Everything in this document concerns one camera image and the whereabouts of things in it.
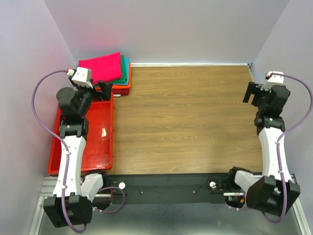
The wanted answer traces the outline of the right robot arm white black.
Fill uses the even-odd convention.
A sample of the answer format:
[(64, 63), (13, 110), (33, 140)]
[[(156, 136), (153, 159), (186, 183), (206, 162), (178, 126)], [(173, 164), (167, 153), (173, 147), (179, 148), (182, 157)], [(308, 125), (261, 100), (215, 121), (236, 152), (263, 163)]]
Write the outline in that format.
[(225, 187), (246, 195), (246, 206), (281, 220), (300, 195), (300, 186), (292, 181), (284, 150), (285, 122), (281, 117), (290, 96), (284, 85), (249, 82), (243, 102), (251, 101), (257, 107), (254, 124), (262, 148), (263, 170), (260, 179), (252, 172), (232, 167), (225, 179)]

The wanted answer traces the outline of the pink t shirt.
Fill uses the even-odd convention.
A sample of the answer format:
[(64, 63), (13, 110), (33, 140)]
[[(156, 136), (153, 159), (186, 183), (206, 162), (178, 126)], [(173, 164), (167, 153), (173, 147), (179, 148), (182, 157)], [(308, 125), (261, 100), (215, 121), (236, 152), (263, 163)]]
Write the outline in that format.
[(94, 84), (98, 84), (99, 81), (113, 82), (122, 78), (120, 52), (87, 60), (80, 60), (78, 66), (91, 70), (91, 78)]

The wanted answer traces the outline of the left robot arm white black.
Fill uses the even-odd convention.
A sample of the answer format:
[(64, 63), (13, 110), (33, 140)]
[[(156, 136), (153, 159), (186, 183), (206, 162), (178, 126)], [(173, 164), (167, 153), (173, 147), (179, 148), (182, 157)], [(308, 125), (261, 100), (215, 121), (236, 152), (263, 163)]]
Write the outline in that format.
[(91, 87), (60, 89), (56, 136), (60, 141), (60, 166), (52, 196), (44, 200), (44, 211), (56, 228), (87, 225), (92, 218), (96, 193), (109, 186), (104, 170), (112, 166), (112, 84), (99, 81)]

